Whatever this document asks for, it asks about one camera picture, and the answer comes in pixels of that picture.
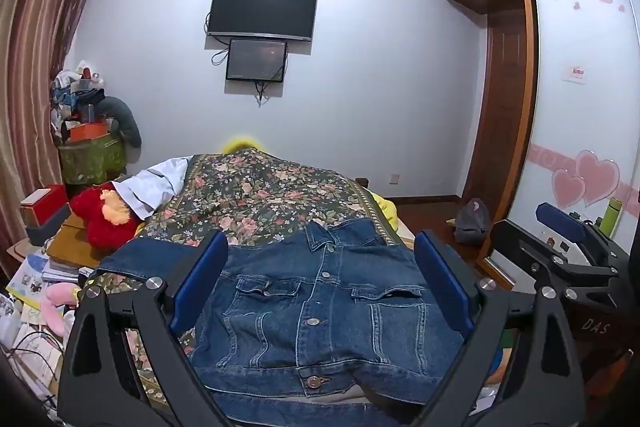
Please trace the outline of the blue denim jacket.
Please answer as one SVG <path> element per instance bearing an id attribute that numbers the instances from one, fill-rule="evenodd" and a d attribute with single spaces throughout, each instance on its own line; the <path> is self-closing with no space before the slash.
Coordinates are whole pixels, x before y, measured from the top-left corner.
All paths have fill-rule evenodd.
<path id="1" fill-rule="evenodd" d="M 310 222 L 262 246 L 219 235 L 176 301 L 191 362 L 229 416 L 298 414 L 359 388 L 423 404 L 462 347 L 416 257 L 372 221 Z"/>

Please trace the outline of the green bottle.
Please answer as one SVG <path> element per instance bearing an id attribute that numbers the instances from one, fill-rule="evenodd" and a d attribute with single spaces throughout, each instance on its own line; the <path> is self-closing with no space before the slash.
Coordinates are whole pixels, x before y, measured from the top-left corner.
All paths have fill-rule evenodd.
<path id="1" fill-rule="evenodd" d="M 611 197 L 608 201 L 608 207 L 606 207 L 605 213 L 600 223 L 600 231 L 611 237 L 618 218 L 620 217 L 620 210 L 623 208 L 623 202 L 620 199 Z"/>

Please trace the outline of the wooden wardrobe with hearts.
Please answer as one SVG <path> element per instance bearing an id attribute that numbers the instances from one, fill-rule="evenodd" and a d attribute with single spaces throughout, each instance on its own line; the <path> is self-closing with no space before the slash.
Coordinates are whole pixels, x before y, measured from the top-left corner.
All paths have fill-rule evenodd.
<path id="1" fill-rule="evenodd" d="M 449 0 L 483 15 L 525 13 L 525 87 L 506 185 L 492 220 L 508 219 L 582 261 L 536 218 L 543 202 L 578 218 L 623 208 L 627 242 L 639 206 L 639 0 Z"/>

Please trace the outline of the wooden door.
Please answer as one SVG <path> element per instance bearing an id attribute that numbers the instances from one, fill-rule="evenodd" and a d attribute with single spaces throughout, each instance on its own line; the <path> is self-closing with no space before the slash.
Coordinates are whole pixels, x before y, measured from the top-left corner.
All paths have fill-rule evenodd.
<path id="1" fill-rule="evenodd" d="M 491 216 L 498 209 L 514 154 L 525 65 L 525 13 L 490 14 L 482 109 L 463 199 L 480 199 Z"/>

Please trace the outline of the grey backpack on floor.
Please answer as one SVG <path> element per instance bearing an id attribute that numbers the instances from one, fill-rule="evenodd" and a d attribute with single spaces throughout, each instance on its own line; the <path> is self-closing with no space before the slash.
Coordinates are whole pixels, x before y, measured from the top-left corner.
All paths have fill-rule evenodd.
<path id="1" fill-rule="evenodd" d="M 454 239 L 460 244 L 480 243 L 486 239 L 490 227 L 488 208 L 480 198 L 474 197 L 454 218 Z"/>

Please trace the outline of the pink plush toy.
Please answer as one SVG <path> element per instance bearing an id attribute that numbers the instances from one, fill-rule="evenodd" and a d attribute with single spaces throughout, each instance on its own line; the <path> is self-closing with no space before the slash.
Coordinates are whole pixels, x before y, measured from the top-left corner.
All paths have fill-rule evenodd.
<path id="1" fill-rule="evenodd" d="M 54 335 L 64 336 L 64 313 L 60 311 L 60 308 L 76 308 L 79 303 L 79 293 L 80 287 L 73 283 L 56 283 L 46 288 L 40 299 L 40 314 L 47 328 Z"/>

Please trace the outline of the red plush toy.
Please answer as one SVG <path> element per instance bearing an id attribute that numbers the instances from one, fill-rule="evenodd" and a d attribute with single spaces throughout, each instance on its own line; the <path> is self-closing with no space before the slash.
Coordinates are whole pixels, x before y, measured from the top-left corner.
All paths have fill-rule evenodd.
<path id="1" fill-rule="evenodd" d="M 113 254 L 142 227 L 142 220 L 112 182 L 90 186 L 75 195 L 70 209 L 84 224 L 88 243 L 103 254 Z"/>

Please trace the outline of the red and black box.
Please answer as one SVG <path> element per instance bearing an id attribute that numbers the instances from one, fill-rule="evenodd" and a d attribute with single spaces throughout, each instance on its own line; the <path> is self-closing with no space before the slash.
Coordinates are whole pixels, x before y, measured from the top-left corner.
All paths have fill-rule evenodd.
<path id="1" fill-rule="evenodd" d="M 70 217 L 65 186 L 50 184 L 37 188 L 20 202 L 20 211 L 29 242 L 43 246 Z"/>

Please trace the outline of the white shirt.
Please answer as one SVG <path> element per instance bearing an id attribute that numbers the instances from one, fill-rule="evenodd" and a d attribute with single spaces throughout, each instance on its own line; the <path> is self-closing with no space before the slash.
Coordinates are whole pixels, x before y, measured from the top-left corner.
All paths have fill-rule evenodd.
<path id="1" fill-rule="evenodd" d="M 140 220 L 149 219 L 182 191 L 191 159 L 169 158 L 124 181 L 114 181 L 114 190 Z"/>

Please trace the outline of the green cloth covered stand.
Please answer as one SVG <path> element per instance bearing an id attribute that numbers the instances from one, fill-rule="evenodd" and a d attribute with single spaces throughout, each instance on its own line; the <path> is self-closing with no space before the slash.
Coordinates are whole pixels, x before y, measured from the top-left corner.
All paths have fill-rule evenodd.
<path id="1" fill-rule="evenodd" d="M 66 184 L 102 184 L 126 171 L 125 147 L 110 134 L 58 147 Z"/>

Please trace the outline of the floral bedspread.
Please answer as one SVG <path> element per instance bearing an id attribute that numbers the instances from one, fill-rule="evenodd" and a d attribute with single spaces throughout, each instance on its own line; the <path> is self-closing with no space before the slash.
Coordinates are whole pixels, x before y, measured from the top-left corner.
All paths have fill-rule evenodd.
<path id="1" fill-rule="evenodd" d="M 183 188 L 161 205 L 121 254 L 104 258 L 96 283 L 110 294 L 134 291 L 145 275 L 171 272 L 213 229 L 227 236 L 229 251 L 250 260 L 271 244 L 303 232 L 366 221 L 366 232 L 384 246 L 399 246 L 384 199 L 328 170 L 287 161 L 254 148 L 190 160 Z"/>

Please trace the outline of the orange box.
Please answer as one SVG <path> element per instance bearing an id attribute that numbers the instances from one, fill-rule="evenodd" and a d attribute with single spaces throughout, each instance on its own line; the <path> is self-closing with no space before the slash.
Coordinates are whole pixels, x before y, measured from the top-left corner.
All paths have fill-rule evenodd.
<path id="1" fill-rule="evenodd" d="M 70 136 L 68 142 L 76 143 L 86 140 L 93 140 L 101 138 L 101 136 L 108 135 L 107 124 L 105 122 L 87 122 L 87 124 L 78 124 L 75 127 L 70 128 Z"/>

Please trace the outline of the grey neck pillow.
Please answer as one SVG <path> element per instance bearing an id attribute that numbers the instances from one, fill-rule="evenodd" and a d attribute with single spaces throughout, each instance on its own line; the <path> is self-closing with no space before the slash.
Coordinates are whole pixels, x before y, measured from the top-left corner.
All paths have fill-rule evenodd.
<path id="1" fill-rule="evenodd" d="M 129 106 L 120 98 L 106 96 L 96 104 L 96 113 L 114 122 L 113 129 L 127 145 L 140 148 L 142 139 L 140 130 Z"/>

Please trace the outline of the striped red curtain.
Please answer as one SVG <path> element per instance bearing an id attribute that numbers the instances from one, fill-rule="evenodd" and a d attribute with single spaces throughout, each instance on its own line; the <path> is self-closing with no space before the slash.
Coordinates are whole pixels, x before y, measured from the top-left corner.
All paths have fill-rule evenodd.
<path id="1" fill-rule="evenodd" d="M 51 89 L 87 0 L 1 0 L 1 246 L 25 235 L 20 202 L 61 182 Z"/>

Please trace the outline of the large black wall television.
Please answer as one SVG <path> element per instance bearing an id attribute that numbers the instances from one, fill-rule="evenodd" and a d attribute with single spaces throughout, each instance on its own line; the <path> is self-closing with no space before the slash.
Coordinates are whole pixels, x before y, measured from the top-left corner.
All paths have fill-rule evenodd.
<path id="1" fill-rule="evenodd" d="M 318 0 L 212 0 L 206 32 L 212 37 L 311 41 Z"/>

